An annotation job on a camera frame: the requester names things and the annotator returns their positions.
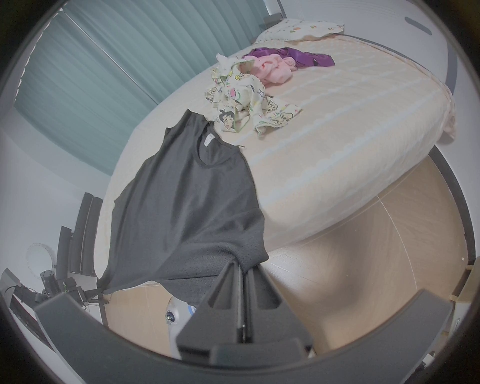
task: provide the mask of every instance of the clothing label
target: clothing label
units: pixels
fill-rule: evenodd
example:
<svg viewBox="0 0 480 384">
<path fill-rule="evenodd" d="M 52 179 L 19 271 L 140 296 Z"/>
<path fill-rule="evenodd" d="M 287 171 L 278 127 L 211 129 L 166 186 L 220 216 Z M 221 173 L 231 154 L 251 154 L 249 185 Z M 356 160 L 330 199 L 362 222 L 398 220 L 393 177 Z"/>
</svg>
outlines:
<svg viewBox="0 0 480 384">
<path fill-rule="evenodd" d="M 213 135 L 213 133 L 209 133 L 207 138 L 205 139 L 204 145 L 208 147 L 208 145 L 213 139 L 215 139 L 215 136 Z"/>
</svg>

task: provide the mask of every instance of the pink fabric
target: pink fabric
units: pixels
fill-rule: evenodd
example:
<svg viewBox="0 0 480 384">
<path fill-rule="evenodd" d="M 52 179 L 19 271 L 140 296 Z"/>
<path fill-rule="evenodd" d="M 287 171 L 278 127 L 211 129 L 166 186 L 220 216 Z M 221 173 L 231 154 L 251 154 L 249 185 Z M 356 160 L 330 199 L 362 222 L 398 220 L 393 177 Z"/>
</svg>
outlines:
<svg viewBox="0 0 480 384">
<path fill-rule="evenodd" d="M 292 72 L 297 70 L 293 58 L 282 59 L 276 53 L 262 57 L 244 56 L 244 59 L 254 61 L 250 73 L 258 77 L 264 85 L 283 84 L 292 77 Z"/>
</svg>

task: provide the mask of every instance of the wooden floor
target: wooden floor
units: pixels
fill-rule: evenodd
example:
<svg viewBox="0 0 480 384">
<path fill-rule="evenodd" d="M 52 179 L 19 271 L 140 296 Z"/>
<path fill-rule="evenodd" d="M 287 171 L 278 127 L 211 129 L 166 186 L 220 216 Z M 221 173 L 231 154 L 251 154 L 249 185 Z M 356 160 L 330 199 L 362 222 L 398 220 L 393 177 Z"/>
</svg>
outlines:
<svg viewBox="0 0 480 384">
<path fill-rule="evenodd" d="M 264 266 L 322 353 L 371 331 L 418 289 L 448 299 L 467 263 L 458 210 L 428 157 L 352 216 L 271 252 Z M 169 298 L 161 286 L 115 292 L 109 327 L 168 355 Z"/>
</svg>

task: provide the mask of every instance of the bed sheet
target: bed sheet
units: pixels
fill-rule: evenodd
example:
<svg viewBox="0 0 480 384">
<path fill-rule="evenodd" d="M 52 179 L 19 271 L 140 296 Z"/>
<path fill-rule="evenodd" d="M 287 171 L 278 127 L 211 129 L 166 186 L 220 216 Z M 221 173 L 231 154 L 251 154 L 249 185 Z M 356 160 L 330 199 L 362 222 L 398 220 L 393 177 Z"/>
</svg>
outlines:
<svg viewBox="0 0 480 384">
<path fill-rule="evenodd" d="M 287 126 L 259 138 L 251 122 L 219 132 L 241 148 L 265 216 L 267 251 L 292 244 L 344 219 L 422 161 L 442 131 L 455 135 L 448 88 L 414 62 L 348 36 L 314 42 L 263 42 L 244 49 L 293 47 L 326 53 L 335 66 L 293 73 L 266 93 L 300 105 Z M 155 154 L 166 127 L 188 108 L 210 117 L 204 91 L 210 69 L 180 87 L 133 131 L 115 167 L 98 222 L 94 266 L 107 267 L 114 201 Z"/>
</svg>

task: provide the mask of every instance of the curtain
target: curtain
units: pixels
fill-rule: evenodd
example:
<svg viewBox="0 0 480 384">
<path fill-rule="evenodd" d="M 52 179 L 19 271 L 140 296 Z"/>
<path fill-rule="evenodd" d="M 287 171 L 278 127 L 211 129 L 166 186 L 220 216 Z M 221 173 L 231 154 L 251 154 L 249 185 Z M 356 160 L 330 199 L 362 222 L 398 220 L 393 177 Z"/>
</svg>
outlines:
<svg viewBox="0 0 480 384">
<path fill-rule="evenodd" d="M 138 123 L 195 75 L 251 44 L 262 0 L 70 0 L 37 42 L 15 107 L 111 174 Z"/>
</svg>

